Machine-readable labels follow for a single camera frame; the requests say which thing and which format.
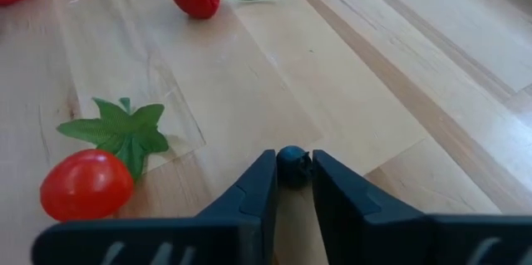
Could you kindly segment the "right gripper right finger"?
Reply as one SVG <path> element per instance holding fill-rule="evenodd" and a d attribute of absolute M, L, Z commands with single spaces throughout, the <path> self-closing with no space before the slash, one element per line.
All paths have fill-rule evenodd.
<path fill-rule="evenodd" d="M 330 265 L 424 265 L 425 214 L 323 150 L 313 151 L 314 208 Z"/>

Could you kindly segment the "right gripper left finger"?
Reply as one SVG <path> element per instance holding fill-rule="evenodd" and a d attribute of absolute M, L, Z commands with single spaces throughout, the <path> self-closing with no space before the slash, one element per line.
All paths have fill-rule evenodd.
<path fill-rule="evenodd" d="M 277 189 L 274 150 L 265 150 L 244 173 L 197 217 L 261 217 Z"/>

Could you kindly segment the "small dark blueberry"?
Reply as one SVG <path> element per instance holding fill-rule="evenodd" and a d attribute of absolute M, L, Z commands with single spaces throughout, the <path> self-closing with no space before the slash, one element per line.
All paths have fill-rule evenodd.
<path fill-rule="evenodd" d="M 314 177 L 313 161 L 308 151 L 296 146 L 283 147 L 276 157 L 279 183 L 290 189 L 306 187 Z"/>

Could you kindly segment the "cherry tomato with green leaf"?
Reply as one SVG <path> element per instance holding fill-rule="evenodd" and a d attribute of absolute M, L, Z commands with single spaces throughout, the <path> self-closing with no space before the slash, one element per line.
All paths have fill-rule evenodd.
<path fill-rule="evenodd" d="M 97 118 L 71 120 L 60 124 L 57 131 L 95 148 L 67 156 L 40 186 L 43 210 L 59 222 L 112 215 L 131 198 L 148 156 L 170 148 L 158 130 L 165 110 L 162 104 L 134 110 L 128 97 L 120 98 L 119 105 L 93 100 L 99 110 Z"/>

